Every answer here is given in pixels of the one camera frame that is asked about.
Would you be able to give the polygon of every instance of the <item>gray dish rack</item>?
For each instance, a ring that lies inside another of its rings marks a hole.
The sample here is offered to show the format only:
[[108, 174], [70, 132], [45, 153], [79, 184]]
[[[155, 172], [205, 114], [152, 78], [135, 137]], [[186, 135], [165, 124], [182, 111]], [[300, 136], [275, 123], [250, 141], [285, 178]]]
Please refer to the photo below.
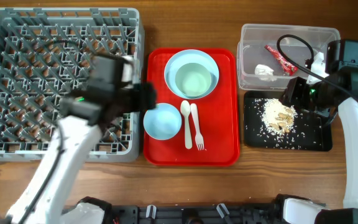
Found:
[[[70, 40], [34, 51], [52, 40]], [[83, 84], [91, 52], [132, 55], [133, 83], [144, 59], [144, 28], [133, 8], [0, 8], [0, 161], [41, 159], [60, 117], [59, 99]], [[139, 155], [139, 113], [124, 114], [88, 162]]]

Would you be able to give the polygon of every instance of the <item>wooden table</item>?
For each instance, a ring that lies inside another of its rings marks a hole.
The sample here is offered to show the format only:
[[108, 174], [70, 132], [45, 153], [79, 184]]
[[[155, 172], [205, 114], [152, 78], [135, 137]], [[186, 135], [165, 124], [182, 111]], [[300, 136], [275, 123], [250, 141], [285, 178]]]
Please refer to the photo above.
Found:
[[[145, 57], [157, 47], [222, 47], [237, 53], [246, 23], [335, 27], [358, 39], [358, 1], [111, 1], [0, 0], [0, 7], [134, 7], [145, 27]], [[242, 96], [239, 91], [239, 114]], [[329, 152], [271, 150], [241, 144], [227, 168], [156, 167], [143, 156], [130, 164], [85, 164], [67, 201], [85, 196], [113, 205], [196, 205], [269, 202], [294, 194], [341, 208], [346, 186], [344, 135], [333, 123]], [[38, 162], [0, 162], [0, 215], [19, 198]]]

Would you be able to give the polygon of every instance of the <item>blue bowl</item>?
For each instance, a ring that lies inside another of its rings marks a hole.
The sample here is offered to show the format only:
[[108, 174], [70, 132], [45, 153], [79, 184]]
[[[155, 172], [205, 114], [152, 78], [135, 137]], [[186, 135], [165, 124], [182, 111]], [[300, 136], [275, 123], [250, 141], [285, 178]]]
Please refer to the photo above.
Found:
[[[206, 68], [211, 74], [211, 83], [209, 88], [203, 94], [199, 96], [186, 96], [177, 86], [176, 75], [182, 66], [188, 63], [197, 63]], [[182, 50], [181, 52], [176, 53], [172, 56], [167, 62], [164, 69], [164, 79], [168, 88], [176, 96], [179, 96], [183, 99], [200, 99], [204, 96], [209, 95], [216, 87], [219, 81], [219, 68], [214, 59], [209, 56], [207, 53], [200, 50]]]
[[181, 127], [179, 111], [168, 103], [159, 103], [154, 110], [144, 115], [143, 126], [146, 133], [156, 140], [174, 137]]

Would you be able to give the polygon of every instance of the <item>white fork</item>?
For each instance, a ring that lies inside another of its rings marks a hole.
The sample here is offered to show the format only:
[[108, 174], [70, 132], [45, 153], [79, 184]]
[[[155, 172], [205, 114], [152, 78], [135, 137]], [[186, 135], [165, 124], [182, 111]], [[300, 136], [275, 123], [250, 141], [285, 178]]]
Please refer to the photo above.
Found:
[[198, 150], [205, 150], [204, 148], [204, 138], [200, 133], [200, 124], [198, 122], [198, 110], [197, 105], [195, 103], [192, 103], [190, 105], [191, 110], [191, 116], [193, 117], [194, 126], [196, 128], [196, 145]]

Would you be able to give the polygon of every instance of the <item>white spoon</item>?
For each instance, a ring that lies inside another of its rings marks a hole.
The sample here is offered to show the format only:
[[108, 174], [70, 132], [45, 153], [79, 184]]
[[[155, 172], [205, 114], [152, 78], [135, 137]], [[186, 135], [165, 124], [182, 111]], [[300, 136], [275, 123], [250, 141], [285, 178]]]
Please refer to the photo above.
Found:
[[190, 125], [189, 125], [189, 115], [190, 115], [190, 104], [186, 100], [183, 100], [180, 105], [180, 113], [185, 117], [185, 146], [187, 149], [191, 149], [193, 147], [193, 143], [191, 142], [191, 133], [190, 133]]

